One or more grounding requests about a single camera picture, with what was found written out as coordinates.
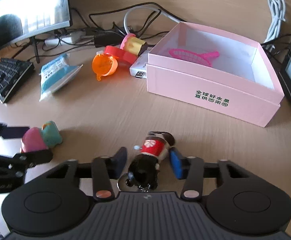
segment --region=keyboard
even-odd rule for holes
[[[34,72],[34,65],[29,61],[13,58],[0,60],[0,101],[7,103],[23,83]]]

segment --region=orange lid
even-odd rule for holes
[[[92,70],[96,74],[96,79],[101,80],[101,76],[112,75],[118,67],[116,59],[109,55],[98,54],[92,61]]]

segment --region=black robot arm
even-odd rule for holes
[[[22,138],[28,130],[29,127],[8,127],[0,123],[0,137],[3,139]],[[0,193],[8,193],[22,186],[28,168],[48,163],[52,157],[50,150],[17,153],[12,158],[0,155]]]

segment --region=pink box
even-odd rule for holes
[[[170,49],[218,51],[212,67],[175,59]],[[181,22],[149,53],[148,92],[265,127],[284,93],[261,45],[208,26]]]

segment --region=yellow toy cup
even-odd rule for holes
[[[124,37],[120,49],[128,51],[136,56],[141,56],[148,48],[148,43],[143,40],[140,40],[133,33],[129,33]]]
[[[96,55],[92,61],[92,70],[96,74],[96,80],[100,81],[101,77],[112,75],[118,67],[117,60],[109,55]]]

